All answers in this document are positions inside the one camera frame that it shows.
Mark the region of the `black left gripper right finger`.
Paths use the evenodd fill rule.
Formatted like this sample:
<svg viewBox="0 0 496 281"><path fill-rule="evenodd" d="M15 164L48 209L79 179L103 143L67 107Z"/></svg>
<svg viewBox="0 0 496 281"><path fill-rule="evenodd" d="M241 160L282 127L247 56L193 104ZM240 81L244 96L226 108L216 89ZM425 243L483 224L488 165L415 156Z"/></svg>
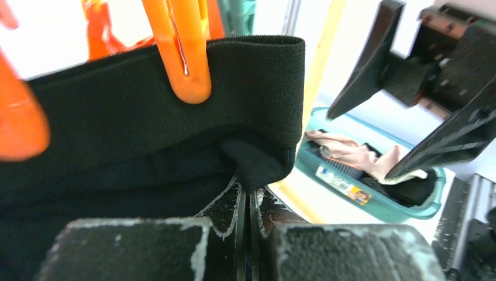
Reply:
<svg viewBox="0 0 496 281"><path fill-rule="evenodd" d="M271 191L250 195L254 280L444 280L410 225L310 224Z"/></svg>

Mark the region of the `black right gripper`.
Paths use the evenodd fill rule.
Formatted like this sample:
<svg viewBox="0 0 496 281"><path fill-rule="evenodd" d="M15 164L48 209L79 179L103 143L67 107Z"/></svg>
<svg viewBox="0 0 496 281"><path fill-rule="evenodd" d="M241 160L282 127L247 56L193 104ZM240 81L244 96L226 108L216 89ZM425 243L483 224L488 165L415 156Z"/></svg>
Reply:
<svg viewBox="0 0 496 281"><path fill-rule="evenodd" d="M387 179L471 161L495 139L495 20L455 4L425 8L409 57L389 58L404 6L380 2L357 64L327 112L335 119L384 87L406 106L450 116Z"/></svg>

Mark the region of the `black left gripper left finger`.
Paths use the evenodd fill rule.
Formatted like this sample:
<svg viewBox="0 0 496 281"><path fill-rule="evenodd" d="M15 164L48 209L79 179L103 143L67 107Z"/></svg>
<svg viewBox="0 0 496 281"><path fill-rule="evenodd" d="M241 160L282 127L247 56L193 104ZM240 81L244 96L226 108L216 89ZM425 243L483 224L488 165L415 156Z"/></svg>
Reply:
<svg viewBox="0 0 496 281"><path fill-rule="evenodd" d="M243 280L245 192L232 179L194 217L66 225L37 280Z"/></svg>

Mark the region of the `black underwear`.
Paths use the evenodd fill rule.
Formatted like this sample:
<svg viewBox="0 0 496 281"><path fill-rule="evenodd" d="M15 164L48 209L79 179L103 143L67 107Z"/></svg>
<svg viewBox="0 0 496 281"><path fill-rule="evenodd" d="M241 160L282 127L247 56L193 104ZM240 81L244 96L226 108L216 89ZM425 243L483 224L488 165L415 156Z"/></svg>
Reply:
<svg viewBox="0 0 496 281"><path fill-rule="evenodd" d="M173 93L156 47L28 82L50 121L40 156L1 164L1 279L37 280L60 232L92 218L194 217L236 179L285 178L302 131L305 43L207 44L212 94Z"/></svg>

